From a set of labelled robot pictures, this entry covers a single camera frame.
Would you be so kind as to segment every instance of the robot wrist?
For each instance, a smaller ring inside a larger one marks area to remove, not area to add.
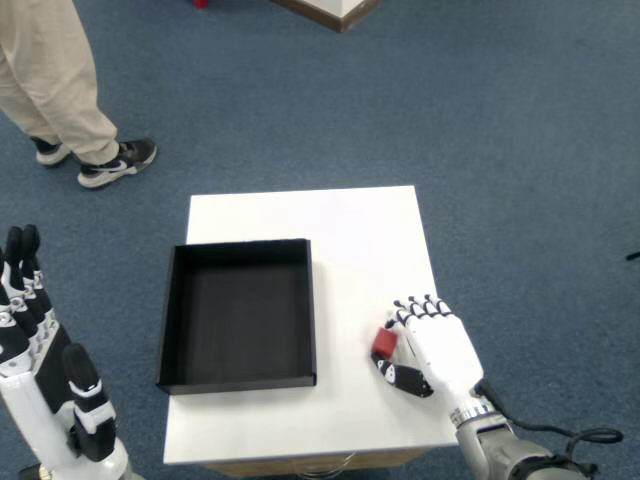
[[[486,398],[471,394],[455,396],[448,404],[449,418],[456,429],[471,419],[496,413],[496,409]]]

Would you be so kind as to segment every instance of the white shoe sole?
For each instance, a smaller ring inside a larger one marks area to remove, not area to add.
[[[62,160],[64,160],[65,158],[67,158],[67,156],[70,153],[71,153],[71,150],[69,150],[69,147],[67,147],[64,144],[61,144],[58,147],[58,150],[56,150],[53,153],[43,154],[43,153],[37,152],[36,162],[38,162],[40,165],[44,165],[45,167],[52,167],[53,165],[56,165],[60,163]]]
[[[85,188],[98,188],[108,183],[115,182],[117,179],[125,175],[135,175],[136,173],[141,172],[142,170],[147,168],[151,164],[151,162],[153,162],[153,159],[156,158],[157,152],[158,147],[156,146],[153,149],[153,152],[151,152],[151,155],[149,155],[149,158],[147,158],[144,162],[138,163],[137,165],[129,167],[125,170],[120,170],[119,172],[103,172],[101,175],[93,178],[79,173],[78,183],[80,183],[80,185]]]

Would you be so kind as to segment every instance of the sneaker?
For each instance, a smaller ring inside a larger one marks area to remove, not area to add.
[[[36,149],[38,150],[36,153],[36,161],[45,167],[51,167],[60,163],[71,153],[69,147],[65,146],[63,143],[51,145],[41,138],[36,137],[31,137],[31,140],[36,144]]]
[[[123,175],[135,175],[153,162],[157,151],[156,144],[149,138],[122,142],[118,155],[110,162],[102,165],[80,164],[78,182],[86,188],[98,188]]]

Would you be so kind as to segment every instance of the blue carpet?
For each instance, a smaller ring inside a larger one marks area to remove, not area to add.
[[[576,455],[638,478],[640,261],[624,261],[640,250],[637,1],[387,0],[344,35],[264,0],[77,4],[103,110],[160,154],[84,191],[77,165],[39,167],[3,118],[0,230],[41,228],[49,293],[141,474],[213,476],[162,464],[153,384],[189,195],[415,184],[439,290],[511,411],[623,429],[624,443]],[[10,479],[34,458],[0,412]],[[343,478],[471,475],[452,448]]]

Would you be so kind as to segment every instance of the wooden furniture base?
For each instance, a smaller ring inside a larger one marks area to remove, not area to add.
[[[304,0],[272,0],[278,5],[282,5],[289,10],[293,10],[300,15],[310,18],[325,27],[329,27],[336,32],[346,32],[358,21],[376,8],[380,0],[363,0],[360,5],[351,10],[344,17],[336,17],[329,12],[325,12]]]
[[[415,460],[428,451],[429,449],[424,448],[399,451],[387,450],[381,452],[356,453],[354,455],[345,454],[243,463],[218,463],[207,465],[206,467],[236,478],[320,473],[339,470],[396,467]]]

